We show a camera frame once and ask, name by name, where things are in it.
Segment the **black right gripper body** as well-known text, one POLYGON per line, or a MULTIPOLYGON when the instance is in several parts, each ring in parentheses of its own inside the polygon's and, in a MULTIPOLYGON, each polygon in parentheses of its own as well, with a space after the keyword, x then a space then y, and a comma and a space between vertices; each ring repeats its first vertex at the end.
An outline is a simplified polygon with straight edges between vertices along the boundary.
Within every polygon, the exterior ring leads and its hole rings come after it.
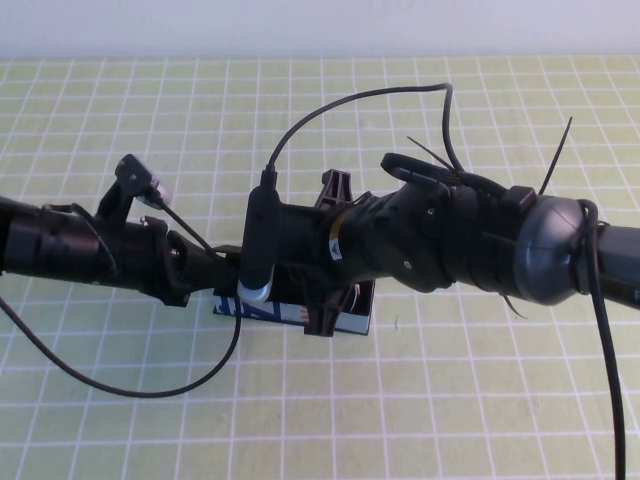
POLYGON ((277 323, 315 336, 369 333, 375 282, 347 271, 339 230, 346 214, 372 199, 369 192, 355 198, 350 175, 330 169, 313 206, 282 206, 272 285, 277 323))

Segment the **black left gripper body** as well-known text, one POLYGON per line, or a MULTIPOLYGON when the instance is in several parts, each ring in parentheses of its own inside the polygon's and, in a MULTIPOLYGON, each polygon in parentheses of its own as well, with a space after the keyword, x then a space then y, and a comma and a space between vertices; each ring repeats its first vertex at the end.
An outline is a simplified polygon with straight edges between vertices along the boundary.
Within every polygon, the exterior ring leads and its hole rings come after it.
POLYGON ((125 222, 112 235, 116 274, 112 285, 160 300, 166 306, 186 306, 189 285, 179 279, 168 225, 148 218, 144 223, 125 222))

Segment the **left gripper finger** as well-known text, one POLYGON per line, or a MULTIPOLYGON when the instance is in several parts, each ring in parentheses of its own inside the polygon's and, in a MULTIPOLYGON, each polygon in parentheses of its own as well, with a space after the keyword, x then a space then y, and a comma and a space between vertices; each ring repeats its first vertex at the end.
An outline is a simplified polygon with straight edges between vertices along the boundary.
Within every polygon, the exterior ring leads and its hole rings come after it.
POLYGON ((229 290, 237 283, 238 273, 227 264, 198 264, 187 268, 188 296, 203 290, 229 290))
POLYGON ((178 232, 172 233, 173 263, 180 271, 226 271, 239 265, 241 248, 219 245, 206 250, 178 232))

